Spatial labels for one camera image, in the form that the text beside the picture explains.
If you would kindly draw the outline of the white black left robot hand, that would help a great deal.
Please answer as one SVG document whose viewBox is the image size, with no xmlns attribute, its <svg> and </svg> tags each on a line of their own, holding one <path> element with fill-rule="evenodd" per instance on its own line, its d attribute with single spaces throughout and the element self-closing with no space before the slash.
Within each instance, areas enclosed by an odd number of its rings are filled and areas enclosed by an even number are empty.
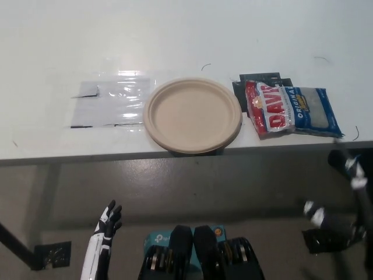
<svg viewBox="0 0 373 280">
<path fill-rule="evenodd" d="M 108 279 L 112 241 L 122 226 L 121 205 L 112 200 L 101 214 L 93 235 L 90 237 L 81 273 L 81 280 Z"/>
</svg>

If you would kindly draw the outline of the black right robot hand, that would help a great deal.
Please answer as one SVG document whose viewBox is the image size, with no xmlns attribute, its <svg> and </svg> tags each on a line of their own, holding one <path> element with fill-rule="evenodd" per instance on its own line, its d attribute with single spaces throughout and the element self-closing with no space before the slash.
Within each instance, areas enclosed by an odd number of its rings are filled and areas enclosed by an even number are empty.
<svg viewBox="0 0 373 280">
<path fill-rule="evenodd" d="M 303 213 L 315 227 L 331 230 L 352 242 L 372 232 L 372 202 L 367 191 L 368 178 L 358 158 L 343 156 L 343 163 L 357 204 L 357 220 L 349 222 L 310 200 L 305 202 Z"/>
</svg>

